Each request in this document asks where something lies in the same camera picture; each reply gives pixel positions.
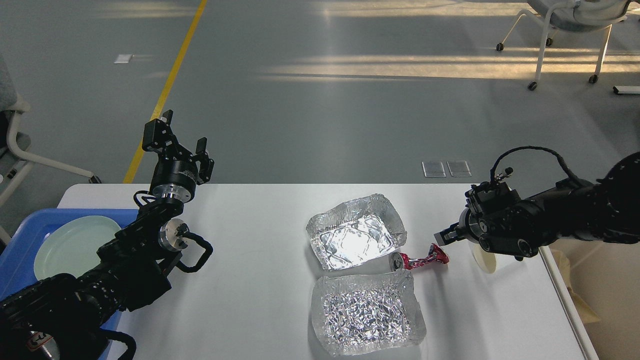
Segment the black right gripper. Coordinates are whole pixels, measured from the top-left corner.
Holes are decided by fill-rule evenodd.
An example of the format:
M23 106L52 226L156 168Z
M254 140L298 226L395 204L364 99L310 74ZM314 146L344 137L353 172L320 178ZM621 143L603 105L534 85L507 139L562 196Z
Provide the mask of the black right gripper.
M474 244L480 244L482 229L478 217L468 208L462 210L458 223L450 225L442 231L434 233L435 244L444 247L467 239Z

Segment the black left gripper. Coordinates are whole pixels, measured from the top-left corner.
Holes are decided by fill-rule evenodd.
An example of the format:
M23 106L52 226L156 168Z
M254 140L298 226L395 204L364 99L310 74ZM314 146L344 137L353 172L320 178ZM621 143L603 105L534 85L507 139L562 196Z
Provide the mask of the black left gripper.
M167 110L146 123L141 149L159 158L151 178L151 196L172 198L185 204L194 199L197 186L211 180L215 161L208 155L206 137L198 139L194 155L188 156L188 150L170 127L173 114Z

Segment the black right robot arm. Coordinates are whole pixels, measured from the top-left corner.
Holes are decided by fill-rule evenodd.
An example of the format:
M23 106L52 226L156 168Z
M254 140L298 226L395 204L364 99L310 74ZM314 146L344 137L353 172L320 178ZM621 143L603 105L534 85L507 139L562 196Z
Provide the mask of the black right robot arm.
M626 245L639 242L638 152L617 162L592 183L576 176L556 151L534 145L529 149L553 155L566 178L546 191L521 198L506 183L513 169L497 173L500 161L519 148L502 153L490 168L489 180L471 185L464 194L466 205L459 220L434 234L437 245L468 240L487 253L521 261L559 239Z

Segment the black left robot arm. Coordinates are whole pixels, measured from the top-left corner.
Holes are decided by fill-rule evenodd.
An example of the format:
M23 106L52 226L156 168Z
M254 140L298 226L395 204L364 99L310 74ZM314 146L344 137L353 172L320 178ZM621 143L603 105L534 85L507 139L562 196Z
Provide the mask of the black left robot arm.
M141 149L158 156L147 198L135 201L135 221L97 250L99 264L82 276L39 280L1 301L3 360L98 360L112 342L124 344L121 360L132 360L135 339L103 325L116 312L151 305L171 289L173 269L198 272L213 254L179 215L210 180L215 162L206 137L195 152L179 143L173 114L169 109L144 126Z

